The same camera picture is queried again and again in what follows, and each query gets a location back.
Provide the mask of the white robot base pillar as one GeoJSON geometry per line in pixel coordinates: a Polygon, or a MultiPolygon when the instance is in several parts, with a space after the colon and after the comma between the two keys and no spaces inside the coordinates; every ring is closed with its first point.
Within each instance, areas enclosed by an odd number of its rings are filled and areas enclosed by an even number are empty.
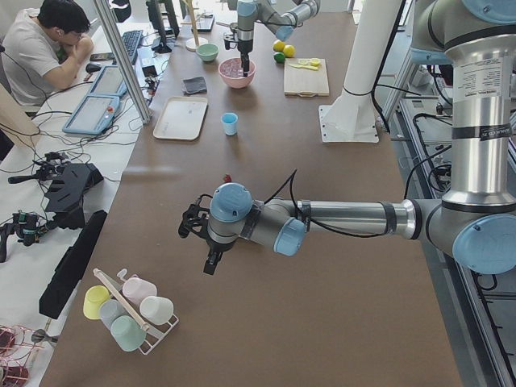
{"type": "Polygon", "coordinates": [[[402,0],[364,2],[342,93],[319,107],[324,143],[376,143],[376,110],[372,93],[405,3],[402,0]]]}

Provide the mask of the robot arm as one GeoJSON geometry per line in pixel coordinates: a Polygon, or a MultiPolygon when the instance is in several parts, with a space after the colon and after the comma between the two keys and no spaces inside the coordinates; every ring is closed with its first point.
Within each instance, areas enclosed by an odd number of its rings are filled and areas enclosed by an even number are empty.
{"type": "Polygon", "coordinates": [[[237,12],[236,39],[240,53],[243,76],[247,77],[250,67],[249,54],[253,49],[254,27],[264,24],[279,40],[286,41],[293,30],[306,20],[315,17],[320,10],[320,1],[293,1],[295,7],[285,13],[278,13],[270,1],[228,1],[229,10],[237,12]]]}
{"type": "Polygon", "coordinates": [[[291,256],[320,227],[358,238],[422,239],[484,274],[515,266],[515,199],[506,188],[512,129],[510,75],[515,57],[512,1],[419,1],[415,61],[453,66],[451,187],[440,199],[296,202],[252,198],[241,184],[219,186],[202,218],[206,273],[238,238],[291,256]]]}

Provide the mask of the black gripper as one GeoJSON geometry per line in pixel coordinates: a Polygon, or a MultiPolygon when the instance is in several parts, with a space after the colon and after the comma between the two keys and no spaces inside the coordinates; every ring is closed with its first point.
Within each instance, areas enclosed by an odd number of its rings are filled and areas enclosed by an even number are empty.
{"type": "Polygon", "coordinates": [[[203,272],[208,275],[214,275],[219,261],[222,259],[223,253],[228,252],[235,245],[236,239],[220,242],[212,239],[209,235],[206,237],[206,243],[209,247],[209,252],[204,264],[203,272]]]}
{"type": "Polygon", "coordinates": [[[237,48],[242,59],[243,76],[247,77],[249,73],[249,54],[253,49],[253,30],[238,29],[237,48]]]}

